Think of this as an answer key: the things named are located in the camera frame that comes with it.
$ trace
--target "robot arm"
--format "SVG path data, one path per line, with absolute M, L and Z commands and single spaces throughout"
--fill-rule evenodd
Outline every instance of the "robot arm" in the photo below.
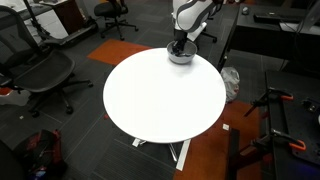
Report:
M 197 31 L 201 24 L 216 12 L 216 5 L 222 0 L 173 0 L 173 19 L 175 22 L 173 53 L 179 55 L 187 41 L 188 33 Z

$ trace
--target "bowl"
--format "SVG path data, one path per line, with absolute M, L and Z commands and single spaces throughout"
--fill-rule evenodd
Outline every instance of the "bowl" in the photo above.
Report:
M 169 59 L 177 64 L 186 64 L 190 62 L 194 55 L 197 53 L 197 46 L 192 43 L 191 41 L 187 41 L 184 45 L 184 50 L 180 55 L 176 55 L 172 51 L 172 45 L 175 43 L 175 41 L 170 42 L 167 45 L 167 52 L 169 55 Z

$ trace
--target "wheel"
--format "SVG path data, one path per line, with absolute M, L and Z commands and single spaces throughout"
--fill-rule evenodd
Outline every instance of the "wheel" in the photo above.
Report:
M 88 87 L 93 87 L 93 83 L 92 83 L 92 82 L 89 82 L 89 83 L 88 83 Z
M 36 118 L 40 115 L 39 111 L 31 111 L 31 116 Z
M 66 113 L 67 114 L 72 114 L 73 113 L 73 108 L 71 106 L 67 107 Z

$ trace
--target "table top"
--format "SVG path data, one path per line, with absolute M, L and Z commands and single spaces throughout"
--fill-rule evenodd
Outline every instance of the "table top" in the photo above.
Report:
M 301 103 L 301 99 L 306 96 L 310 98 L 320 97 L 320 80 L 289 74 L 284 72 L 268 71 L 266 72 L 267 87 L 285 90 L 293 94 L 292 103 Z M 270 127 L 276 130 L 289 133 L 289 119 L 284 117 L 283 105 L 278 101 L 268 103 L 270 114 Z M 276 171 L 276 179 L 318 179 L 320 177 L 320 166 L 295 157 L 287 142 L 281 139 L 274 139 L 273 155 Z
M 226 100 L 218 71 L 195 55 L 184 65 L 171 62 L 166 48 L 134 54 L 109 75 L 103 101 L 124 132 L 154 143 L 193 138 L 211 127 Z

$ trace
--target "cable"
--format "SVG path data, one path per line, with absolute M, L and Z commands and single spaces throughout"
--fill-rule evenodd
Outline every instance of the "cable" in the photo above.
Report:
M 285 26 L 287 26 L 288 28 L 290 28 L 292 30 L 292 32 L 297 33 L 298 29 L 293 29 L 292 27 L 290 27 L 286 22 L 284 22 L 282 19 L 280 19 L 281 23 L 283 23 Z
M 282 64 L 281 64 L 281 66 L 280 66 L 280 68 L 279 68 L 279 71 L 281 71 L 282 70 L 282 68 L 283 68 L 283 66 L 284 66 L 284 62 L 285 62 L 286 60 L 285 59 L 283 59 L 282 60 Z
M 308 15 L 308 12 L 310 11 L 312 5 L 316 2 L 316 0 L 312 0 L 309 2 L 308 6 L 307 6 L 307 9 L 306 9 L 306 12 L 305 12 L 305 15 L 304 17 L 302 18 L 300 24 L 298 25 L 297 27 L 297 30 L 294 31 L 295 34 L 294 34 L 294 37 L 293 37 L 293 60 L 294 62 L 299 65 L 299 67 L 301 67 L 304 71 L 306 72 L 309 72 L 309 73 L 312 73 L 314 75 L 318 75 L 320 76 L 320 73 L 317 72 L 317 71 L 314 71 L 314 70 L 311 70 L 307 67 L 305 67 L 305 65 L 303 65 L 303 63 L 301 63 L 301 59 L 302 59 L 302 54 L 300 52 L 300 49 L 299 49 L 299 38 L 300 38 L 300 34 L 301 34 L 301 31 L 303 29 L 303 26 L 304 26 L 304 23 L 306 21 L 306 18 L 307 18 L 307 15 Z

